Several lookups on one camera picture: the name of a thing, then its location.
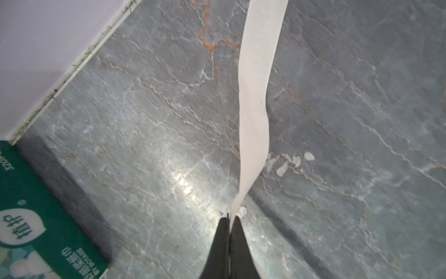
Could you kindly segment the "cream ribbon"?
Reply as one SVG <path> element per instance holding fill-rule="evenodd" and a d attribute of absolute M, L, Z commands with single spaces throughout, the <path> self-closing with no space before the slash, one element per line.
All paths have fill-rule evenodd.
<path fill-rule="evenodd" d="M 238 62 L 239 192 L 231 205 L 230 226 L 268 157 L 267 87 L 287 5 L 287 1 L 249 2 Z"/>

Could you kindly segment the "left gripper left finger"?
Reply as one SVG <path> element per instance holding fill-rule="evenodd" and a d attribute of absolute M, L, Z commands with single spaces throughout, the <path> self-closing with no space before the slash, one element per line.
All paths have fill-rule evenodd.
<path fill-rule="evenodd" d="M 220 218 L 200 279 L 228 279 L 230 277 L 229 225 L 228 217 Z"/>

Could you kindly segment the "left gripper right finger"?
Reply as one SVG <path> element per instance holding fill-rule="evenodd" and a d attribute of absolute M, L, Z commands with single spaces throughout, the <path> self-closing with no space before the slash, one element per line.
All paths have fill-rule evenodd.
<path fill-rule="evenodd" d="M 230 234 L 230 278 L 231 279 L 261 279 L 245 237 L 245 233 L 237 216 L 233 222 Z"/>

